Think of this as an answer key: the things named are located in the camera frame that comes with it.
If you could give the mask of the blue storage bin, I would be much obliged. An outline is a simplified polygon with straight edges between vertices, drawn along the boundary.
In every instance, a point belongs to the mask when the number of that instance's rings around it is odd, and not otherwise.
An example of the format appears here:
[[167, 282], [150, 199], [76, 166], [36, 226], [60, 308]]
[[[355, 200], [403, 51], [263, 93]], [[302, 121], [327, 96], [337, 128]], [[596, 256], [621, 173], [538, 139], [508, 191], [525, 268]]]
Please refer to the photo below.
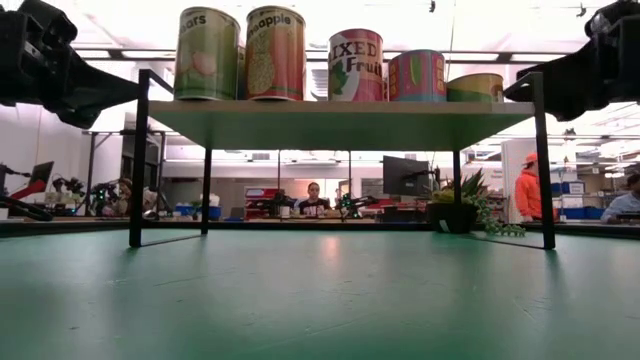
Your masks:
[[[191, 216], [198, 215], [202, 213], [201, 207], [194, 207], [192, 205], [176, 205], [173, 213], [175, 215], [179, 214], [181, 216]], [[208, 218], [212, 221], [217, 221], [222, 214], [222, 208], [220, 206], [209, 206], [209, 215]]]

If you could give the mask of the pineapple labelled can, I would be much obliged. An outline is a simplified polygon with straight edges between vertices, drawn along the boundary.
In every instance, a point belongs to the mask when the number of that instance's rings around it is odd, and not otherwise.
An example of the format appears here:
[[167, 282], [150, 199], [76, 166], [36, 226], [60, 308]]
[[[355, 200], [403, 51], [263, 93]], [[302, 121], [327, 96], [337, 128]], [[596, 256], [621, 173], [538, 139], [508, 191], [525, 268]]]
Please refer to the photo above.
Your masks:
[[245, 48], [249, 100], [302, 101], [306, 86], [304, 18], [281, 6], [247, 15]]

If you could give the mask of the mixed fruit labelled can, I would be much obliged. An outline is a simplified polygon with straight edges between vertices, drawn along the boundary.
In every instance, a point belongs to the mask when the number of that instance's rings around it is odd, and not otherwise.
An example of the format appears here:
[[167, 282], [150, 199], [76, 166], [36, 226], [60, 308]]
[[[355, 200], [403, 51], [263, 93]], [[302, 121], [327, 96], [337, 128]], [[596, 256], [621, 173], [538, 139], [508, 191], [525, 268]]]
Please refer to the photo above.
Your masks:
[[383, 39], [375, 31], [355, 28], [329, 39], [328, 100], [384, 100]]

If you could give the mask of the person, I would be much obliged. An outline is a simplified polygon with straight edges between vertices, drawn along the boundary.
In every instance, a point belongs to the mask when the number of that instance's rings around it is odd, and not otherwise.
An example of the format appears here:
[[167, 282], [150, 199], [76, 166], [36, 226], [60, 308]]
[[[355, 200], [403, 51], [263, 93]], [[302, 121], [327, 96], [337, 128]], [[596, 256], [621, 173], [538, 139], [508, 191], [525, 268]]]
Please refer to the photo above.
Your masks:
[[311, 182], [307, 187], [308, 198], [296, 205], [301, 216], [319, 217], [331, 209], [330, 202], [320, 197], [320, 186], [316, 182]]
[[600, 221], [604, 224], [622, 224], [627, 219], [621, 218], [624, 213], [640, 213], [640, 174], [627, 178], [627, 192], [616, 197], [603, 212]]
[[127, 216], [130, 214], [132, 182], [127, 178], [118, 180], [119, 195], [115, 203], [115, 210], [118, 216]]
[[516, 208], [526, 222], [542, 219], [542, 204], [538, 174], [538, 155], [525, 158], [523, 168], [515, 182]]

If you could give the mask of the pink and blue can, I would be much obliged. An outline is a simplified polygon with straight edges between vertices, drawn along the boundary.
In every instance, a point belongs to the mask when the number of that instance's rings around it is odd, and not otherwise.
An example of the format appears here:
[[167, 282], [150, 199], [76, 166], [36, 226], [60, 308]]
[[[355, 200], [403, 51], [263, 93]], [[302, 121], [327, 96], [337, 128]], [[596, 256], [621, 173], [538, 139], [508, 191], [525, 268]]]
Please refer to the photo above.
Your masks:
[[434, 50], [411, 50], [388, 64], [392, 102], [446, 102], [445, 59]]

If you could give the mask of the black computer monitor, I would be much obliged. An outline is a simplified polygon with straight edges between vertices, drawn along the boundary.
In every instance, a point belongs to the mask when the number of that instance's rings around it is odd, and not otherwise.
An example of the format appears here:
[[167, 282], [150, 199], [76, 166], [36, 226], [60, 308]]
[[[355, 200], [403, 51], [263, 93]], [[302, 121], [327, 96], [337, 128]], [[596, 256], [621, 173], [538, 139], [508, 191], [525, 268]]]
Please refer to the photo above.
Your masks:
[[431, 171], [427, 161], [384, 156], [382, 164], [384, 194], [421, 196], [427, 193]]

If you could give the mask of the blue storage bins shelf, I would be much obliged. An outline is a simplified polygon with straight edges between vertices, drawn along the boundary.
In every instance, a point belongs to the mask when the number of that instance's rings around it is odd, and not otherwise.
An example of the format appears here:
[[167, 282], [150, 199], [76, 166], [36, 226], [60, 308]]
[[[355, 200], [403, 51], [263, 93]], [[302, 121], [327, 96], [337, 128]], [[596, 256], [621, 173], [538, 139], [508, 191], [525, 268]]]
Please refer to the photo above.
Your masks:
[[588, 192], [583, 181], [551, 184], [554, 207], [564, 220], [599, 220], [606, 208], [602, 191]]

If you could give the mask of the short yellow green can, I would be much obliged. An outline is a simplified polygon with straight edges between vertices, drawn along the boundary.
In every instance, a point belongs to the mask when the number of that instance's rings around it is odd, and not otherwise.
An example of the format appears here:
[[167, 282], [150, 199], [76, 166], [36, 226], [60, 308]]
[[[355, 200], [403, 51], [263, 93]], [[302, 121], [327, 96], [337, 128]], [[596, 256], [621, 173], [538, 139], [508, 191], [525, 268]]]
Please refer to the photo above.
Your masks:
[[501, 103], [503, 77], [495, 73], [464, 75], [447, 83], [449, 102]]

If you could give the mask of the green table mat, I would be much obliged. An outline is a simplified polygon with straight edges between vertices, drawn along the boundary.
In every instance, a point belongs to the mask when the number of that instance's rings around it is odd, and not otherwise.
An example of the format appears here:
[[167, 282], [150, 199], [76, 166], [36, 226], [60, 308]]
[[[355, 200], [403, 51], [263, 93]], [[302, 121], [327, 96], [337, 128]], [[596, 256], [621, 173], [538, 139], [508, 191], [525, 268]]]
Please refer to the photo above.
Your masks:
[[640, 242], [124, 231], [0, 240], [0, 360], [640, 360]]

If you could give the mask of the dark grey background cabinet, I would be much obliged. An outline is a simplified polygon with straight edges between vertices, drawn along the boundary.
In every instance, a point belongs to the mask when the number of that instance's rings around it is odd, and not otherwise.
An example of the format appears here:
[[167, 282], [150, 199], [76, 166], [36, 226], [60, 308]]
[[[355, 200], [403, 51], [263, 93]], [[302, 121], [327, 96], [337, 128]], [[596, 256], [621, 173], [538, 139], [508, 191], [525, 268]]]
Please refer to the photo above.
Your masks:
[[[146, 138], [143, 179], [143, 205], [145, 216], [157, 210], [158, 188], [163, 170], [166, 133], [150, 131]], [[132, 130], [122, 132], [120, 178], [131, 183], [134, 171], [135, 136]]]

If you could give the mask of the black pole stand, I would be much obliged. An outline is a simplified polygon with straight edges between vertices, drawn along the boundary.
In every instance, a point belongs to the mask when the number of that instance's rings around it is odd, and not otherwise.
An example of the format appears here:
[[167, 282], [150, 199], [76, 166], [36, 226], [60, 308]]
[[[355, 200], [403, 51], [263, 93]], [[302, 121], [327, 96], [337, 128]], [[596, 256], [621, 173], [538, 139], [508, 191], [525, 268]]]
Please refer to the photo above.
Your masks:
[[91, 217], [92, 211], [91, 207], [91, 195], [92, 195], [92, 186], [93, 186], [93, 172], [94, 172], [94, 162], [95, 162], [95, 153], [96, 150], [111, 137], [111, 131], [83, 131], [83, 135], [87, 135], [90, 137], [89, 145], [89, 158], [88, 158], [88, 171], [87, 171], [87, 180], [86, 180], [86, 193], [84, 197], [84, 208], [85, 208], [85, 217]]

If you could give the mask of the pears labelled can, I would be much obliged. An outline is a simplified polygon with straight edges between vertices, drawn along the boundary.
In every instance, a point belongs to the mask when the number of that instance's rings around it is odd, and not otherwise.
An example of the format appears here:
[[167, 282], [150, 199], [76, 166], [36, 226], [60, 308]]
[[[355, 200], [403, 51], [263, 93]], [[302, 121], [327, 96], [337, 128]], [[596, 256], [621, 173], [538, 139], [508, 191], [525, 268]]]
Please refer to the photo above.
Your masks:
[[190, 7], [180, 14], [175, 59], [175, 100], [234, 100], [237, 92], [240, 25], [214, 8]]

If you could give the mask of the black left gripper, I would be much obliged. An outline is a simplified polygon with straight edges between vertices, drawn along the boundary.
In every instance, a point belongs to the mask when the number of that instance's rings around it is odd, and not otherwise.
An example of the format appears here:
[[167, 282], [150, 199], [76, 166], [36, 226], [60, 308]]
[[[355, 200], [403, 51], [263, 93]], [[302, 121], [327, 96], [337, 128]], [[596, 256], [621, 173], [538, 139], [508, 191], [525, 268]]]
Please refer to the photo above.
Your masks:
[[0, 6], [0, 104], [51, 105], [71, 126], [90, 129], [101, 112], [138, 98], [138, 84], [87, 63], [70, 68], [77, 28], [43, 0]]

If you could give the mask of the cherries labelled can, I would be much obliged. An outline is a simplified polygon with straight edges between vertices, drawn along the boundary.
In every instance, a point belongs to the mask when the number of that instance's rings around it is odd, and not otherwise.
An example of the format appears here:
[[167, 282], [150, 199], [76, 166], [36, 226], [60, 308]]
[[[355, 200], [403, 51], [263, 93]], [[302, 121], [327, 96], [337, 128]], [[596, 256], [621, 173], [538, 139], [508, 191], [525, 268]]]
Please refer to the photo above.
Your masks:
[[246, 99], [246, 49], [244, 46], [238, 47], [238, 65], [237, 65], [237, 86], [236, 99]]

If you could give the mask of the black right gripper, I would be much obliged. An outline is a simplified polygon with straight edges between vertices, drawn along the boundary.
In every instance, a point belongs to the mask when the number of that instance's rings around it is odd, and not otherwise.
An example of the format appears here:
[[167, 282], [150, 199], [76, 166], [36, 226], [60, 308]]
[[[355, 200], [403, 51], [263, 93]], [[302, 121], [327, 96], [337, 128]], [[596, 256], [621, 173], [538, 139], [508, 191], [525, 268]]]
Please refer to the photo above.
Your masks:
[[545, 112], [573, 121], [600, 104], [640, 103], [640, 0], [615, 0], [585, 24], [593, 49], [519, 71], [543, 75]]

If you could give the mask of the potted succulent plant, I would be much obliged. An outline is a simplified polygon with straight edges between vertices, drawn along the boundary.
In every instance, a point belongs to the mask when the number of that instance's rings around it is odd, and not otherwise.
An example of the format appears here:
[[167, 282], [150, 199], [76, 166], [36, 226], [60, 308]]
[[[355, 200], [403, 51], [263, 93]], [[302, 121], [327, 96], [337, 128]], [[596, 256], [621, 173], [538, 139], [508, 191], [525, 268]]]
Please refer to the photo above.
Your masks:
[[461, 198], [456, 202], [454, 182], [432, 192], [427, 203], [426, 214], [433, 229], [441, 233], [466, 234], [475, 225], [481, 225], [489, 235], [523, 237], [526, 230], [519, 225], [500, 222], [489, 207], [487, 187], [482, 170], [478, 170], [461, 181]]

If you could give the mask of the white louvred air vent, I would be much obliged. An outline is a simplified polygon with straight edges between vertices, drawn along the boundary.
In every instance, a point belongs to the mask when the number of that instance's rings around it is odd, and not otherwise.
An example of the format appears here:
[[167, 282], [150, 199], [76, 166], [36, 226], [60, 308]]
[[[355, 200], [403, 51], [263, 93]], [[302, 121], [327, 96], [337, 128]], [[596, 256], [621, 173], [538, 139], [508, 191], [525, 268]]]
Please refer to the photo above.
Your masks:
[[311, 70], [311, 96], [318, 101], [328, 99], [328, 70]]

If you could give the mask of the red bin rack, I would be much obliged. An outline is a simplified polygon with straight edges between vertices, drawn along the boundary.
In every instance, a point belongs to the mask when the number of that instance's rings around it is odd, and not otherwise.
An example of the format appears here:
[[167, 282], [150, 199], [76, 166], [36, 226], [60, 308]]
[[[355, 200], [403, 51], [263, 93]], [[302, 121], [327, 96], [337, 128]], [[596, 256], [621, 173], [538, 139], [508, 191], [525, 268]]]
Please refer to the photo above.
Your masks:
[[246, 187], [244, 218], [250, 220], [275, 216], [277, 207], [273, 200], [277, 193], [277, 187]]

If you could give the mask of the wooden shelf black metal legs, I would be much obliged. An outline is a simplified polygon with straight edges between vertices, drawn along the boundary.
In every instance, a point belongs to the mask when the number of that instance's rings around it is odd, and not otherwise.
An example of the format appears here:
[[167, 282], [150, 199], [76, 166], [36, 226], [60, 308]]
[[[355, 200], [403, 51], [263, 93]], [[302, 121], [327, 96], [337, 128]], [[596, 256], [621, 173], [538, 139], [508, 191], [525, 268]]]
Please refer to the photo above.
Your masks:
[[204, 149], [446, 151], [453, 160], [454, 193], [461, 193], [461, 152], [518, 122], [533, 118], [542, 196], [543, 247], [556, 246], [544, 111], [544, 82], [531, 72], [506, 89], [528, 88], [529, 103], [152, 101], [150, 84], [165, 82], [150, 69], [139, 72], [134, 134], [129, 244], [141, 244], [142, 198], [149, 119]]

